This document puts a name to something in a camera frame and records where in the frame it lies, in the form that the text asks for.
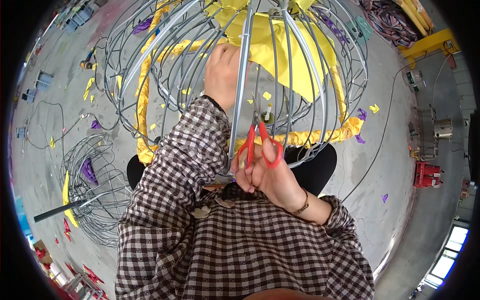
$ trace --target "bracelet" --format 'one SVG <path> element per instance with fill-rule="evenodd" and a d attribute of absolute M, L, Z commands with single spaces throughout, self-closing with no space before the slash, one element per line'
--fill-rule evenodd
<path fill-rule="evenodd" d="M 297 216 L 297 215 L 303 213 L 303 211 L 308 208 L 308 193 L 307 193 L 306 189 L 302 188 L 302 190 L 305 192 L 305 196 L 307 196 L 307 199 L 305 200 L 305 204 L 303 205 L 303 207 L 301 209 L 292 213 L 292 215 L 294 215 L 294 216 Z"/>

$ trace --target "white flower decoration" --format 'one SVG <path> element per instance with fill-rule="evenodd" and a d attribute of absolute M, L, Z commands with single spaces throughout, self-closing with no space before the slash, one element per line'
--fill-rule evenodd
<path fill-rule="evenodd" d="M 220 198 L 215 198 L 215 201 L 218 204 L 220 204 L 221 206 L 226 207 L 226 208 L 232 208 L 235 205 L 235 202 L 233 202 L 232 200 L 223 201 Z"/>
<path fill-rule="evenodd" d="M 193 215 L 195 219 L 206 218 L 208 217 L 209 213 L 210 208 L 208 208 L 208 206 L 204 206 L 201 209 L 197 207 L 194 211 L 190 212 L 190 214 Z"/>

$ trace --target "brown checkered shirt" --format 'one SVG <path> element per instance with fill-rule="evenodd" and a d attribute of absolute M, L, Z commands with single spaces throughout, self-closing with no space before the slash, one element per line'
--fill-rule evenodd
<path fill-rule="evenodd" d="M 333 196 L 322 226 L 273 205 L 260 191 L 226 208 L 218 189 L 199 199 L 227 161 L 230 124 L 209 100 L 192 101 L 161 142 L 118 227 L 118 299 L 242 299 L 289 288 L 372 299 L 372 270 L 353 219 Z M 207 205 L 207 218 L 190 212 Z"/>

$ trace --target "scissors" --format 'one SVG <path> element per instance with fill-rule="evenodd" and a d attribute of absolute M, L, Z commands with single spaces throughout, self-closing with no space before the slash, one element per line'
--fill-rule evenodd
<path fill-rule="evenodd" d="M 265 157 L 265 155 L 262 151 L 262 156 L 265 159 L 265 163 L 267 165 L 267 168 L 275 168 L 276 166 L 278 166 L 281 159 L 283 158 L 283 145 L 281 143 L 277 142 L 276 140 L 274 140 L 273 138 L 271 138 L 270 135 L 268 135 L 267 129 L 265 127 L 265 123 L 260 118 L 260 111 L 259 111 L 258 104 L 256 102 L 255 97 L 253 97 L 253 102 L 254 102 L 254 105 L 253 105 L 254 112 L 253 112 L 252 124 L 250 125 L 250 130 L 248 131 L 247 141 L 245 142 L 245 144 L 242 145 L 242 147 L 238 151 L 237 161 L 239 163 L 240 169 L 243 169 L 243 168 L 241 168 L 242 164 L 239 161 L 239 157 L 240 157 L 241 153 L 246 148 L 248 148 L 247 164 L 244 165 L 244 166 L 245 166 L 245 168 L 250 167 L 250 163 L 252 162 L 252 159 L 253 159 L 253 143 L 255 141 L 256 131 L 257 131 L 257 128 L 258 128 L 258 131 L 260 132 L 260 137 L 262 139 L 262 143 L 265 141 L 265 139 L 270 139 L 270 142 L 274 146 L 276 146 L 276 159 L 273 162 L 269 162 L 268 159 L 266 159 L 266 157 Z"/>

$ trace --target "hand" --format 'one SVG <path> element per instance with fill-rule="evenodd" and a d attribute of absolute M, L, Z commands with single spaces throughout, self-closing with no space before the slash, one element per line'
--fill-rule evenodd
<path fill-rule="evenodd" d="M 240 47 L 232 44 L 216 45 L 206 63 L 205 95 L 213 98 L 225 112 L 235 103 L 239 64 Z"/>
<path fill-rule="evenodd" d="M 254 144 L 253 159 L 250 167 L 239 169 L 237 155 L 233 158 L 230 171 L 235 173 L 237 184 L 245 191 L 252 193 L 258 187 L 268 199 L 290 213 L 296 212 L 303 207 L 306 201 L 305 192 L 297 183 L 295 175 L 282 159 L 275 168 L 267 168 L 262 151 L 268 159 L 273 162 L 276 158 L 276 151 L 270 140 L 265 139 L 263 145 Z M 246 159 L 245 149 L 240 159 Z"/>

